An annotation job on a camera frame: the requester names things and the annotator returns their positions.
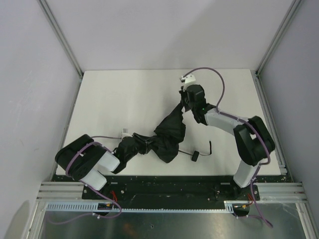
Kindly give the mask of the black folding umbrella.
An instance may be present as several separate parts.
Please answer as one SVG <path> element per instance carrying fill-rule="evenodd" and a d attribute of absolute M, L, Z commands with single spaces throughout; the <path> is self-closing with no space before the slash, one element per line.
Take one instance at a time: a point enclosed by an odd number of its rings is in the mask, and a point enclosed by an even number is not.
<path fill-rule="evenodd" d="M 179 152 L 179 144 L 184 141 L 186 125 L 183 123 L 183 106 L 179 103 L 155 128 L 152 151 L 165 163 L 170 163 Z"/>

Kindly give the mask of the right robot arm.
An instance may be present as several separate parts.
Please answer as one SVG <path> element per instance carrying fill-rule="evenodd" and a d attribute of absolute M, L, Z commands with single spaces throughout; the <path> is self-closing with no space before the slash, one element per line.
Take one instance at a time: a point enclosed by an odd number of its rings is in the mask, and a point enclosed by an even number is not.
<path fill-rule="evenodd" d="M 270 153 L 276 148 L 263 120 L 254 116 L 240 118 L 219 111 L 206 102 L 204 89 L 197 84 L 181 87 L 179 91 L 185 110 L 192 111 L 197 123 L 216 127 L 234 136 L 241 162 L 233 176 L 239 188 L 247 187 L 262 165 L 270 163 Z"/>

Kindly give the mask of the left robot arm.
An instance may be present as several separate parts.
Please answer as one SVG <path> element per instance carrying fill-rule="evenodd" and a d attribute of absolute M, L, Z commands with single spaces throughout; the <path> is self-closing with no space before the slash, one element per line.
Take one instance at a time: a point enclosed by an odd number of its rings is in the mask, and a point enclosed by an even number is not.
<path fill-rule="evenodd" d="M 82 182 L 95 190 L 101 190 L 107 183 L 105 176 L 95 169 L 97 165 L 113 174 L 121 172 L 129 160 L 150 150 L 152 140 L 148 136 L 134 133 L 122 137 L 113 150 L 109 150 L 87 134 L 71 142 L 55 156 L 56 163 L 65 170 L 65 175 Z"/>

